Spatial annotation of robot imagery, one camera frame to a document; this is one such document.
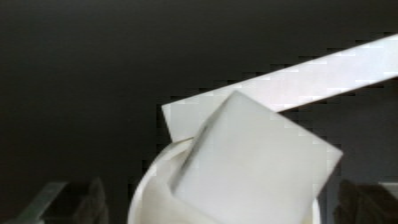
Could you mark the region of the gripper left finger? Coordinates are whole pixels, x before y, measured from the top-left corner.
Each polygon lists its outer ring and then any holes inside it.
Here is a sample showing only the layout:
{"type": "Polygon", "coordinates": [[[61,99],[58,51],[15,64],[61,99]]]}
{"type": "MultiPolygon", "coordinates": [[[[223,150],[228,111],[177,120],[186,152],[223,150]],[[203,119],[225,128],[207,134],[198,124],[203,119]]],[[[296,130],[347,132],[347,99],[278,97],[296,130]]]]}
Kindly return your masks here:
{"type": "Polygon", "coordinates": [[[51,182],[12,224],[111,224],[102,179],[51,182]]]}

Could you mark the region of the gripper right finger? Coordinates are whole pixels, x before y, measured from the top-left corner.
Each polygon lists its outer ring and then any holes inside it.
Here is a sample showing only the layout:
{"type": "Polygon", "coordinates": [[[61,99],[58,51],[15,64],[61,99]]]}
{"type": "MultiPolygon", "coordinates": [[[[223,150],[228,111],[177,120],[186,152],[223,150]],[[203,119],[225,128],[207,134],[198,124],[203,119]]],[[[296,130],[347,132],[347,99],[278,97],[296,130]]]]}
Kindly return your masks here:
{"type": "Polygon", "coordinates": [[[342,181],[335,224],[398,224],[398,183],[342,181]]]}

